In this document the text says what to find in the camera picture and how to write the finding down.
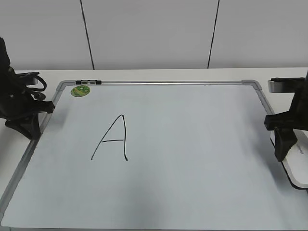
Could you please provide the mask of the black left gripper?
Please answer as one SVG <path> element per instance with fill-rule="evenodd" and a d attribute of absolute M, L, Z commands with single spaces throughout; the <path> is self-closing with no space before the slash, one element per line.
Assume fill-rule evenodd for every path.
<path fill-rule="evenodd" d="M 15 73 L 7 54 L 6 44 L 0 39 L 0 117 L 7 119 L 5 126 L 28 139 L 39 139 L 41 130 L 36 113 L 53 113 L 52 101 L 35 101 L 36 73 Z"/>

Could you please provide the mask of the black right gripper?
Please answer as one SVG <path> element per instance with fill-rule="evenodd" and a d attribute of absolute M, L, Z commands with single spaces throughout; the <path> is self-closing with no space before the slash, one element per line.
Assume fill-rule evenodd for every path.
<path fill-rule="evenodd" d="M 274 130 L 275 156 L 282 162 L 290 149 L 296 144 L 297 137 L 293 129 L 308 129 L 308 78 L 303 88 L 293 92 L 294 96 L 288 111 L 267 115 L 264 125 L 267 130 Z"/>

